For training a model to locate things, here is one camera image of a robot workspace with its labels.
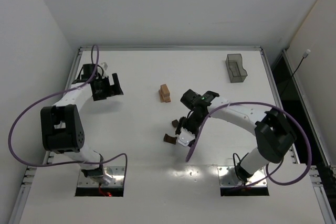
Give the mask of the dark brown wood cube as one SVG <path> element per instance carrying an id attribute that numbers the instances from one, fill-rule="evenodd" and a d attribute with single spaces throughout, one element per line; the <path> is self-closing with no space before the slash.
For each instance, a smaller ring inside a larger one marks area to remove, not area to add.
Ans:
<path id="1" fill-rule="evenodd" d="M 172 123 L 172 126 L 173 126 L 173 127 L 177 127 L 178 124 L 179 124 L 179 121 L 178 121 L 178 120 L 174 120 L 174 121 L 172 121 L 171 123 Z"/>

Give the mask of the dark brown arch block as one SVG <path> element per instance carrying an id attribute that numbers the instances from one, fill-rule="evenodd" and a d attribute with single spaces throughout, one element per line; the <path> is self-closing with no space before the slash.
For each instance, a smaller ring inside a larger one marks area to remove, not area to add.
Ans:
<path id="1" fill-rule="evenodd" d="M 164 135 L 163 141 L 175 145 L 177 137 L 170 136 L 168 134 Z"/>

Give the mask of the long light wood block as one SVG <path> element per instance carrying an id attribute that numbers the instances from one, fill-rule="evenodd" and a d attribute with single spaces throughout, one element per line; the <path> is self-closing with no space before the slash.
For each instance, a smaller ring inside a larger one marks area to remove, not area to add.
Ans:
<path id="1" fill-rule="evenodd" d="M 159 96 L 160 96 L 161 102 L 165 102 L 165 103 L 171 102 L 171 98 L 169 96 L 164 97 L 161 90 L 159 90 Z"/>

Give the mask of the smoky transparent plastic bin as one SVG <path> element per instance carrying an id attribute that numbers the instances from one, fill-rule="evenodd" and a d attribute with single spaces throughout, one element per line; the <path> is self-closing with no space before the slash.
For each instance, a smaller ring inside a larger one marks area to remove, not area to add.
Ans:
<path id="1" fill-rule="evenodd" d="M 231 83 L 242 83 L 245 81 L 248 74 L 243 67 L 243 58 L 241 54 L 228 54 L 225 64 Z"/>

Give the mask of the light rectangular wood block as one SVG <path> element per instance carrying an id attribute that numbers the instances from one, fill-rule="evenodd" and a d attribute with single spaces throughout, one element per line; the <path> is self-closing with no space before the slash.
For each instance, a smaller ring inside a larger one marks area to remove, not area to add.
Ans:
<path id="1" fill-rule="evenodd" d="M 161 94 L 162 94 L 163 97 L 169 97 L 170 96 L 170 91 L 169 91 L 166 84 L 162 84 L 160 86 L 160 91 L 161 91 Z"/>

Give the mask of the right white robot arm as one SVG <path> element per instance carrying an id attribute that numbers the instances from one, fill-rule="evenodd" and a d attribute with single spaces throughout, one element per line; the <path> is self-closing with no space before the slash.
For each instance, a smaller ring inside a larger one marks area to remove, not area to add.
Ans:
<path id="1" fill-rule="evenodd" d="M 175 130 L 177 142 L 193 148 L 206 118 L 213 117 L 238 126 L 256 138 L 257 146 L 228 171 L 232 185 L 244 184 L 260 168 L 278 164 L 297 139 L 285 116 L 271 109 L 260 111 L 244 105 L 234 105 L 218 93 L 207 91 L 200 95 L 187 90 L 180 101 L 191 111 L 179 119 Z"/>

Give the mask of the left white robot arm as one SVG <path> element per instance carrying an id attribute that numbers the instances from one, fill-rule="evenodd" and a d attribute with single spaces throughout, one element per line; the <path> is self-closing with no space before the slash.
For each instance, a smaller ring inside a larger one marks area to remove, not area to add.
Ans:
<path id="1" fill-rule="evenodd" d="M 70 90 L 52 106 L 40 111 L 43 147 L 78 162 L 84 177 L 100 185 L 112 182 L 113 175 L 102 164 L 104 158 L 85 143 L 79 112 L 86 101 L 122 95 L 118 75 L 107 73 L 108 65 L 84 64 Z"/>

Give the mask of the aluminium table frame rail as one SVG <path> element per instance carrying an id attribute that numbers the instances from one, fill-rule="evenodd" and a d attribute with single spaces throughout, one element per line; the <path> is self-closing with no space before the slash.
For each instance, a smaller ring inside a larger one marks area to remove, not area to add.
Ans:
<path id="1" fill-rule="evenodd" d="M 262 51 L 260 46 L 99 46 L 100 51 Z"/>

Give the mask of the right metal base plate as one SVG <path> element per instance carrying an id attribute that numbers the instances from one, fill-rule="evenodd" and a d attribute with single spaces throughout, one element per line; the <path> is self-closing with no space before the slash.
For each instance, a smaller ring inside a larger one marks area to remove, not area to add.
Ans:
<path id="1" fill-rule="evenodd" d="M 267 188 L 264 168 L 260 168 L 256 171 L 252 177 L 247 179 L 247 182 L 240 181 L 236 177 L 233 166 L 218 166 L 217 171 L 221 188 L 231 189 L 243 186 L 251 188 Z"/>

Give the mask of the metal base plate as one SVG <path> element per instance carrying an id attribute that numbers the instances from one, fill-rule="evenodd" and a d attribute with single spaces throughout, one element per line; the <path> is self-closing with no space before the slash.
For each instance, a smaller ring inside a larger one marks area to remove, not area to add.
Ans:
<path id="1" fill-rule="evenodd" d="M 217 171 L 221 188 L 231 189 L 243 186 L 251 188 L 267 188 L 264 168 L 260 168 L 256 171 L 252 177 L 247 179 L 247 182 L 240 181 L 236 177 L 233 166 L 218 166 Z"/>
<path id="2" fill-rule="evenodd" d="M 96 188 L 101 185 L 102 188 L 121 188 L 124 184 L 125 167 L 124 166 L 104 166 L 102 176 L 85 176 L 79 172 L 78 188 Z"/>

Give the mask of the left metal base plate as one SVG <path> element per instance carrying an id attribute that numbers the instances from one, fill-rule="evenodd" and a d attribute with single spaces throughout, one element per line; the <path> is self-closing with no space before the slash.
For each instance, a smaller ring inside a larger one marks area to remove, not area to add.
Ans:
<path id="1" fill-rule="evenodd" d="M 104 166 L 102 176 L 85 176 L 79 172 L 78 188 L 96 188 L 101 185 L 102 188 L 121 188 L 124 184 L 125 167 L 124 166 Z"/>

